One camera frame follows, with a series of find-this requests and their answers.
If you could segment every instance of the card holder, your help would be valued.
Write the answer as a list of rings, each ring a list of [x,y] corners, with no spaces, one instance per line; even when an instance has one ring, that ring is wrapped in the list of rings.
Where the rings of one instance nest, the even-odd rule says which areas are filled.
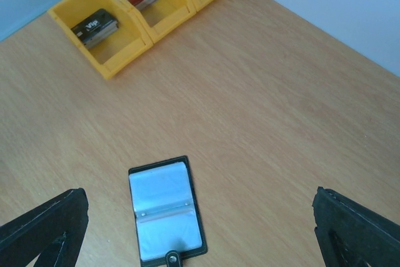
[[[207,252],[187,156],[128,172],[142,267],[181,266]]]

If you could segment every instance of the black card holder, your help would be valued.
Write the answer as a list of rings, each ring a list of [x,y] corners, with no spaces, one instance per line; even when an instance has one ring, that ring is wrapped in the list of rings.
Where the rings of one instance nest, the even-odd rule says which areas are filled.
[[[175,169],[177,169],[174,166],[179,166],[179,168],[180,168],[178,171],[179,172],[179,176],[177,179],[178,182],[175,182],[173,180]],[[145,185],[146,182],[143,182],[143,183],[140,182],[141,176],[143,176],[143,175],[147,176],[147,180],[148,180],[148,178],[150,178],[150,180],[151,180],[152,177],[154,177],[154,179],[156,179],[157,183],[155,185],[153,185],[153,184]],[[192,178],[189,160],[188,160],[187,156],[181,156],[178,158],[168,159],[168,160],[161,161],[158,163],[153,163],[153,164],[148,164],[145,166],[131,168],[128,172],[128,176],[129,176],[129,188],[131,191],[132,206],[134,208],[134,217],[135,217],[135,223],[136,223],[136,236],[137,236],[137,240],[138,240],[139,253],[140,253],[140,257],[141,257],[141,267],[155,267],[155,266],[160,266],[160,265],[164,265],[164,264],[167,264],[168,266],[181,266],[180,264],[181,264],[182,259],[188,259],[188,258],[192,258],[195,256],[199,256],[201,254],[207,253],[208,247],[207,247],[207,243],[206,243],[206,237],[204,234],[204,228],[203,228],[203,224],[202,224],[201,217],[200,217],[198,201],[196,199],[193,178]],[[161,207],[161,209],[157,209],[155,207],[152,208],[151,206],[148,205],[148,203],[153,203],[153,202],[157,203],[157,201],[158,201],[157,198],[152,198],[154,194],[157,194],[153,191],[154,186],[156,187],[156,189],[157,189],[157,187],[161,187],[160,188],[162,190],[161,192],[163,192],[163,190],[165,190],[167,194],[172,191],[172,195],[173,195],[175,184],[178,186],[177,187],[178,200],[176,202],[171,201],[171,197],[170,197],[169,201],[167,201],[166,203],[163,203],[162,206],[159,206],[159,207]],[[182,194],[190,195],[191,198],[189,199],[189,201],[184,201],[184,203],[183,203],[183,200],[180,199]],[[144,254],[144,252],[145,252],[145,251],[143,251],[144,247],[143,247],[143,245],[141,245],[141,243],[143,243],[143,244],[146,243],[146,249],[147,249],[146,252],[148,252],[149,246],[151,247],[152,238],[154,238],[154,241],[159,241],[160,239],[163,239],[162,235],[165,234],[165,232],[164,232],[165,228],[161,229],[160,232],[154,232],[154,228],[157,228],[157,226],[147,227],[150,229],[149,231],[140,229],[140,226],[143,224],[146,224],[146,222],[153,222],[153,221],[151,221],[152,219],[156,219],[158,221],[162,220],[163,215],[167,216],[166,218],[170,218],[171,215],[173,215],[173,214],[178,216],[179,213],[177,213],[177,211],[185,210],[186,208],[183,207],[185,205],[187,206],[187,209],[191,210],[192,211],[191,213],[194,213],[196,216],[196,218],[193,219],[193,214],[192,214],[191,218],[193,219],[193,221],[194,220],[197,221],[198,233],[197,233],[197,228],[196,228],[196,235],[197,234],[199,235],[199,241],[197,242],[197,243],[199,243],[199,247],[195,247],[193,249],[186,249],[184,246],[184,243],[183,243],[180,247],[179,246],[178,247],[171,246],[171,248],[180,248],[180,249],[168,249],[165,251],[165,253],[162,256],[159,256],[157,258],[151,258],[151,259],[145,258],[144,259],[143,257],[148,256],[148,254],[147,253]],[[177,227],[177,231],[179,232],[179,230],[180,230],[179,224],[176,224],[176,223],[172,224],[172,228],[174,228],[174,227]],[[157,245],[155,245],[155,248],[159,248],[158,244],[160,244],[160,243],[157,243],[157,242],[155,242],[155,243],[157,244]],[[172,261],[171,253],[177,254],[177,261],[174,258],[173,258],[174,261]]]

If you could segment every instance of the wood grain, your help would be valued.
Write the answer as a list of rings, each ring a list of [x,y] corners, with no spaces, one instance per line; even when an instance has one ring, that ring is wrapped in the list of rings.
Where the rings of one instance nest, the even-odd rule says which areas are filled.
[[[400,223],[400,78],[272,0],[217,0],[110,81],[46,15],[0,60],[0,223],[83,187],[78,266],[138,266],[127,171],[182,154],[188,267],[322,266],[318,186]]]

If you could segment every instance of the wooden surface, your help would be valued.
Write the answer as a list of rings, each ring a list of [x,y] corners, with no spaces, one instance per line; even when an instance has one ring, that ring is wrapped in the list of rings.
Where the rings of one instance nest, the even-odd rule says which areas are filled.
[[[318,186],[400,223],[400,78],[272,0],[217,0],[111,81],[46,15],[0,61],[0,223],[83,187],[78,266],[139,266],[127,171],[182,154],[188,267],[322,266]]]

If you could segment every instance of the black border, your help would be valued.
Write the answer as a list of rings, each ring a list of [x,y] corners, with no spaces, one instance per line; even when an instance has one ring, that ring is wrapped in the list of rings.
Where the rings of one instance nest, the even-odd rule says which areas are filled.
[[[196,198],[196,192],[194,190],[194,183],[193,183],[193,178],[192,178],[192,174],[191,174],[191,170],[190,170],[189,158],[187,156],[180,156],[178,158],[166,159],[165,161],[129,169],[129,171],[128,171],[129,191],[131,192],[131,202],[132,202],[132,209],[133,209],[132,189],[131,189],[131,182],[129,180],[129,175],[131,175],[133,173],[153,169],[153,168],[162,167],[165,165],[179,163],[179,162],[183,162],[186,166],[186,171],[188,173],[187,175],[189,177],[189,184],[190,184],[190,188],[191,188],[192,196],[193,196],[194,209],[196,210],[197,223],[199,224],[200,236],[201,236],[201,241],[202,241],[202,245],[199,248],[192,249],[189,251],[183,251],[181,253],[182,259],[189,259],[189,258],[193,258],[195,256],[199,256],[201,254],[205,254],[208,251],[206,235],[204,234],[204,228],[203,228],[203,223],[201,221],[200,210],[199,210],[198,201]],[[134,212],[133,212],[133,216],[135,218],[135,224],[136,224],[136,215]],[[137,247],[139,248],[139,237],[138,237],[137,230],[136,230],[136,239],[138,240]],[[165,265],[166,259],[159,258],[159,259],[152,259],[151,261],[142,261],[142,259],[141,259],[140,262],[141,262],[141,267],[156,267],[156,266]]]

